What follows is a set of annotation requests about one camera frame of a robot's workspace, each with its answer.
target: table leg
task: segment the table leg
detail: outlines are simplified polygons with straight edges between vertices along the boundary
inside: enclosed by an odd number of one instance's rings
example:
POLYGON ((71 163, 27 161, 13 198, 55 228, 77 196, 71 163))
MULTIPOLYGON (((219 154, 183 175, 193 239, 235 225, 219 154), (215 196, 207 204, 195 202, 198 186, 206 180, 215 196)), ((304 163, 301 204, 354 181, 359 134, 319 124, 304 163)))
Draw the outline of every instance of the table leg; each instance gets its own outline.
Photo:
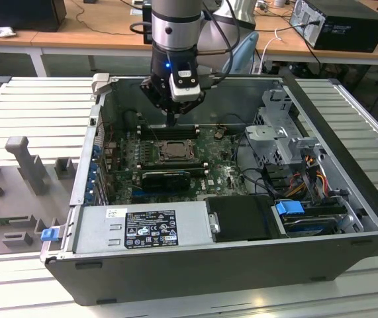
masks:
POLYGON ((28 48, 27 54, 30 55, 32 65, 36 70, 36 74, 38 77, 48 77, 49 71, 46 69, 42 59, 42 49, 41 48, 28 48))
POLYGON ((96 61, 95 61, 95 57, 93 55, 88 55, 87 56, 89 58, 89 66, 90 66, 90 70, 92 72, 96 72, 97 71, 97 68, 96 68, 96 61))

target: wooden desk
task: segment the wooden desk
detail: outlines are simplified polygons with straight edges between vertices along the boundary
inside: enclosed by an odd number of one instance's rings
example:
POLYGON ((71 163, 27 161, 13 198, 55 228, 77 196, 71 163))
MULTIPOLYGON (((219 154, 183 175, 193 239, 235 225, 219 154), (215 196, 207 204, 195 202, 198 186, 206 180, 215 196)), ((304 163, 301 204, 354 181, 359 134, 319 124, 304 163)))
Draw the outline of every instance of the wooden desk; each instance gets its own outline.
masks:
MULTIPOLYGON (((362 0, 373 9, 378 1, 362 0)), ((140 21, 140 16, 131 16, 130 7, 119 0, 99 0, 96 4, 85 4, 82 0, 65 0, 67 16, 58 32, 18 31, 14 38, 0 39, 0 52, 26 53, 30 55, 38 76, 47 76, 43 64, 44 54, 74 54, 88 56, 150 56, 150 45, 143 44, 139 34, 130 34, 130 23, 140 21), (95 30, 119 34, 93 32, 80 21, 95 30)), ((272 8, 271 11, 282 15, 290 14, 291 7, 272 8)), ((256 16, 257 29, 274 30, 285 28, 289 23, 281 17, 256 16)), ((279 32, 283 41, 274 40, 267 48, 266 60, 288 62, 314 62, 303 39, 296 31, 279 32)), ((257 49, 262 52, 273 32, 260 32, 257 49)), ((314 51, 322 63, 369 64, 378 65, 378 46, 374 53, 314 51)))
MULTIPOLYGON (((372 9, 378 7, 378 1, 362 0, 372 9)), ((287 14, 290 6, 282 9, 271 9, 272 12, 283 15, 287 14)), ((276 28, 287 28, 289 23, 280 17, 265 17, 263 15, 256 16, 256 29, 258 30, 274 30, 276 28)), ((283 39, 282 41, 274 40, 267 48, 266 54, 269 60, 279 60, 279 56, 284 56, 281 60, 292 62, 312 62, 313 56, 309 52, 304 40, 293 29, 278 32, 278 35, 283 39)), ((258 41, 257 49, 262 52, 265 45, 270 39, 274 37, 273 32, 260 32, 260 39, 258 41)), ((320 59, 321 62, 332 62, 341 64, 374 64, 378 65, 378 45, 373 53, 361 52, 341 52, 341 51, 323 51, 314 50, 314 54, 320 59)))
POLYGON ((141 21, 140 16, 130 15, 131 8, 119 0, 99 0, 96 4, 85 4, 82 0, 65 0, 67 16, 58 32, 39 32, 33 39, 33 46, 60 48, 96 48, 119 50, 151 50, 143 44, 143 36, 130 31, 131 23, 141 21), (87 26, 111 35, 93 32, 87 26))

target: white cable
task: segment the white cable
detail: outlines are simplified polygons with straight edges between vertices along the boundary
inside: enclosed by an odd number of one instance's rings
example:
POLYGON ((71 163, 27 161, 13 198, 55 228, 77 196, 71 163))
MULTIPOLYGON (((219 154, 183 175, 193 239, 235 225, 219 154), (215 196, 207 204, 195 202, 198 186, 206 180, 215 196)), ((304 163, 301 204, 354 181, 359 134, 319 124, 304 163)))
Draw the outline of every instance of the white cable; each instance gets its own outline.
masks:
POLYGON ((262 57, 261 57, 260 69, 259 69, 259 71, 258 71, 258 74, 259 74, 259 75, 261 75, 261 73, 262 73, 262 66, 263 66, 263 64, 265 63, 265 61, 264 61, 263 58, 264 58, 264 56, 265 56, 265 52, 267 51, 267 47, 269 46, 269 44, 270 44, 271 42, 273 42, 274 40, 280 40, 280 41, 283 40, 282 38, 280 38, 280 37, 277 35, 277 31, 278 31, 278 28, 274 30, 274 35, 275 35, 275 37, 272 38, 271 40, 269 40, 268 43, 267 43, 267 45, 265 45, 265 48, 263 48, 262 57))
MULTIPOLYGON (((284 28, 283 30, 291 30, 292 28, 297 28, 297 27, 305 27, 305 25, 303 23, 299 24, 299 25, 293 25, 291 28, 284 28)), ((274 30, 274 35, 275 37, 272 38, 271 40, 268 41, 267 45, 265 45, 265 48, 263 48, 263 52, 262 52, 262 57, 261 57, 261 65, 260 65, 260 69, 258 70, 258 74, 261 75, 262 73, 262 66, 263 64, 265 63, 263 58, 265 57, 265 51, 267 50, 267 47, 269 46, 269 44, 271 42, 273 42, 274 40, 280 40, 282 41, 283 39, 281 37, 279 37, 277 35, 277 31, 280 31, 281 29, 277 28, 274 30)))

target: power supply label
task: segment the power supply label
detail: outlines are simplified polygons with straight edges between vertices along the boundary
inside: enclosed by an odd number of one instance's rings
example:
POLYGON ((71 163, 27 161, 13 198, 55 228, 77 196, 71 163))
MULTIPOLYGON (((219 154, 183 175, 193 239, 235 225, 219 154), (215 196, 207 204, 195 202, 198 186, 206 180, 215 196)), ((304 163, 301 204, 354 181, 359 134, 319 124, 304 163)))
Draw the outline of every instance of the power supply label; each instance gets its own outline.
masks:
POLYGON ((178 245, 175 210, 131 212, 125 216, 128 249, 178 245))

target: yellow wire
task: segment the yellow wire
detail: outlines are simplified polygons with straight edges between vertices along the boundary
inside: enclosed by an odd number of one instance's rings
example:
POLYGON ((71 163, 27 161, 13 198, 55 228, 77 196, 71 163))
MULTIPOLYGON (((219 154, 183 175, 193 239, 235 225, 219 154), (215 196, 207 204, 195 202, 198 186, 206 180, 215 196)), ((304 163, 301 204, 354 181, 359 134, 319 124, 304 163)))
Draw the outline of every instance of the yellow wire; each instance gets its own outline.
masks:
POLYGON ((300 186, 298 186, 297 188, 295 188, 294 190, 292 190, 288 195, 286 195, 287 197, 290 197, 291 195, 299 192, 300 190, 302 190, 302 188, 305 187, 305 183, 302 183, 300 186))
POLYGON ((323 192, 324 195, 326 195, 326 192, 324 190, 324 187, 325 187, 324 177, 321 174, 317 174, 316 176, 321 179, 321 182, 322 182, 322 192, 323 192))

